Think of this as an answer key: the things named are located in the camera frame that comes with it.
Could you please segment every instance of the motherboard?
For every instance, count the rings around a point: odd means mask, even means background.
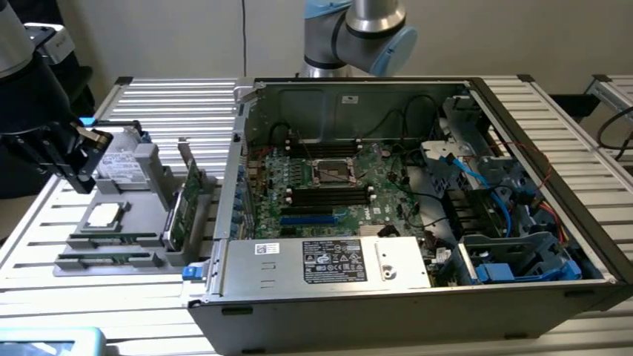
[[[256,239],[423,236],[424,224],[412,214],[416,197],[388,180],[402,168],[392,145],[290,148],[264,148],[251,156]]]

